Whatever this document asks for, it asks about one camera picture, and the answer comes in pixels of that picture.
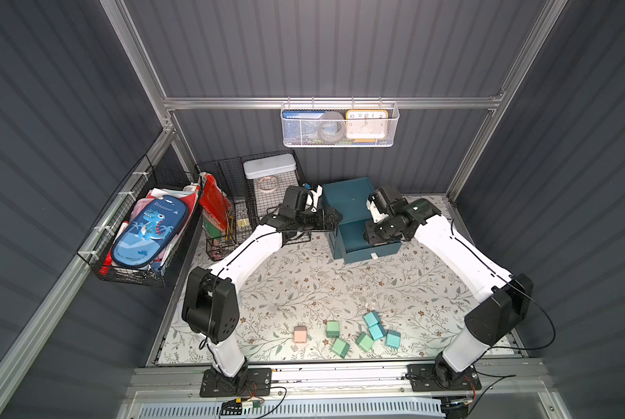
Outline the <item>teal drawer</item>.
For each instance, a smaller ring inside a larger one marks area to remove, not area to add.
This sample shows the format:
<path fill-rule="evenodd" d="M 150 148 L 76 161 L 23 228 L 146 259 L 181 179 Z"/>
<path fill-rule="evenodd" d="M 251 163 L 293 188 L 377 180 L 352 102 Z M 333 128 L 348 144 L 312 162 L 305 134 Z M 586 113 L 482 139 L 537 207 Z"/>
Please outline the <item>teal drawer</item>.
<path fill-rule="evenodd" d="M 341 259 L 345 265 L 348 265 L 398 253 L 402 246 L 400 242 L 370 244 L 364 237 L 366 223 L 367 220 L 343 223 L 335 232 L 328 235 L 334 259 Z"/>

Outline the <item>teal plug cube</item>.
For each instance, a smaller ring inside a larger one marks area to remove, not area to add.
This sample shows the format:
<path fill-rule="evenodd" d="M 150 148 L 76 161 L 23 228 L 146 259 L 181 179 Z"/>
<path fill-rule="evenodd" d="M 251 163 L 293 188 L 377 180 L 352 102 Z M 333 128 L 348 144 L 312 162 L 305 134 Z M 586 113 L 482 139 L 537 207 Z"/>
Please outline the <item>teal plug cube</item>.
<path fill-rule="evenodd" d="M 385 344 L 389 348 L 399 349 L 401 347 L 401 334 L 394 330 L 388 330 Z"/>
<path fill-rule="evenodd" d="M 375 323 L 372 326 L 369 326 L 368 331 L 371 338 L 375 341 L 385 338 L 387 334 L 384 326 L 382 326 L 382 323 Z"/>
<path fill-rule="evenodd" d="M 367 314 L 364 314 L 363 320 L 368 328 L 372 328 L 373 326 L 381 323 L 380 317 L 375 311 L 370 311 Z"/>

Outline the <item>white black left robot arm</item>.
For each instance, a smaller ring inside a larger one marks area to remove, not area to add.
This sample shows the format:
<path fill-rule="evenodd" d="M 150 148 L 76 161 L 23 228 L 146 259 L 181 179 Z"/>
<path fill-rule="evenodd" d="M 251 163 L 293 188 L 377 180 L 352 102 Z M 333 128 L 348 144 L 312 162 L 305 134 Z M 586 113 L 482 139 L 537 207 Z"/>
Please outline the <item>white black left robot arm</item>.
<path fill-rule="evenodd" d="M 237 343 L 241 319 L 238 295 L 251 275 L 293 239 L 328 232 L 342 214 L 323 202 L 324 188 L 290 186 L 283 202 L 263 216 L 252 234 L 209 268 L 190 271 L 180 315 L 211 351 L 213 371 L 225 380 L 243 380 L 248 361 Z"/>

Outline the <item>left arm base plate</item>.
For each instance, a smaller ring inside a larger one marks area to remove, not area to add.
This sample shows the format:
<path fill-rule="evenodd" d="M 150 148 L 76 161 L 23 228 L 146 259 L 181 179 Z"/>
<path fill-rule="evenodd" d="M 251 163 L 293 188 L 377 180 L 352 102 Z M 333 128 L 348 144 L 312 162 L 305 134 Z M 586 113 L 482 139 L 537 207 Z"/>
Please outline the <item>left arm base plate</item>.
<path fill-rule="evenodd" d="M 269 396 L 272 386 L 270 368 L 248 368 L 227 378 L 214 368 L 204 372 L 199 396 L 202 398 Z"/>

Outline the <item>pink plug cube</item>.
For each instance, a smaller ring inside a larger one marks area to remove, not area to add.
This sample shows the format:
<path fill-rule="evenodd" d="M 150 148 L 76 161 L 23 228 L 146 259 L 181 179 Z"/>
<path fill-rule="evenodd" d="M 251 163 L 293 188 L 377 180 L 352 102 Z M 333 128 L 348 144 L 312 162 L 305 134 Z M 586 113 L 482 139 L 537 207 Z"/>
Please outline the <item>pink plug cube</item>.
<path fill-rule="evenodd" d="M 307 328 L 305 326 L 295 326 L 293 330 L 293 341 L 295 344 L 305 344 L 308 340 Z"/>

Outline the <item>teal two-drawer cabinet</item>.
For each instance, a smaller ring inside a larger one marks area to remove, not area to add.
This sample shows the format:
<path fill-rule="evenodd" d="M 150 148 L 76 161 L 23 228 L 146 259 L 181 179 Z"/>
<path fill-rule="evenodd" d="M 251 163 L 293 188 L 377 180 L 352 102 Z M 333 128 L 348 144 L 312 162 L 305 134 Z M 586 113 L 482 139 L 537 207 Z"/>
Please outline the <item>teal two-drawer cabinet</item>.
<path fill-rule="evenodd" d="M 367 209 L 368 197 L 375 188 L 367 177 L 356 178 L 323 185 L 324 203 L 339 211 L 343 223 L 352 223 L 361 220 L 372 220 Z"/>

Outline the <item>teal plug cube top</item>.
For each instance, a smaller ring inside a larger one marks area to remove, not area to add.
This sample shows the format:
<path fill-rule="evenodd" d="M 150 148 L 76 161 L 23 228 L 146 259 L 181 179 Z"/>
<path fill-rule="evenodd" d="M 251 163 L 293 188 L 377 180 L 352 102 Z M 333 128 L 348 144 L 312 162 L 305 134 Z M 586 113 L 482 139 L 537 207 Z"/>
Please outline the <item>teal plug cube top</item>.
<path fill-rule="evenodd" d="M 380 317 L 375 311 L 370 311 L 367 314 L 364 314 L 363 320 L 368 328 L 372 328 L 373 326 L 381 323 Z"/>

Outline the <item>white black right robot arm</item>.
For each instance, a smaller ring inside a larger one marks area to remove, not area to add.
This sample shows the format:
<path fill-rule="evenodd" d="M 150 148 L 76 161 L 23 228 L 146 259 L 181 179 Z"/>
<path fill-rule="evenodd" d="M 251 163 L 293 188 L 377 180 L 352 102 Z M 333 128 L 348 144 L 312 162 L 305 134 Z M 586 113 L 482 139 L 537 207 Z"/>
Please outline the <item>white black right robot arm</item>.
<path fill-rule="evenodd" d="M 478 302 L 464 316 L 461 332 L 436 357 L 436 378 L 448 386 L 527 317 L 534 284 L 524 275 L 515 279 L 487 258 L 427 199 L 409 202 L 398 190 L 384 187 L 368 197 L 367 209 L 372 219 L 364 238 L 370 244 L 415 239 L 443 260 Z"/>

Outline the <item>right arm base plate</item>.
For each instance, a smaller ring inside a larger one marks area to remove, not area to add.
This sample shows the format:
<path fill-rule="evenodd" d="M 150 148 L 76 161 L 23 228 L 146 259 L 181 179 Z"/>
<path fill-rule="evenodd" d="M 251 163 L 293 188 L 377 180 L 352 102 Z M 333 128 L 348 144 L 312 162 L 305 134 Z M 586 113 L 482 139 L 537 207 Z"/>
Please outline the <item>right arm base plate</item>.
<path fill-rule="evenodd" d="M 482 389 L 479 374 L 471 366 L 464 372 L 438 364 L 409 364 L 405 378 L 414 392 L 473 391 Z"/>

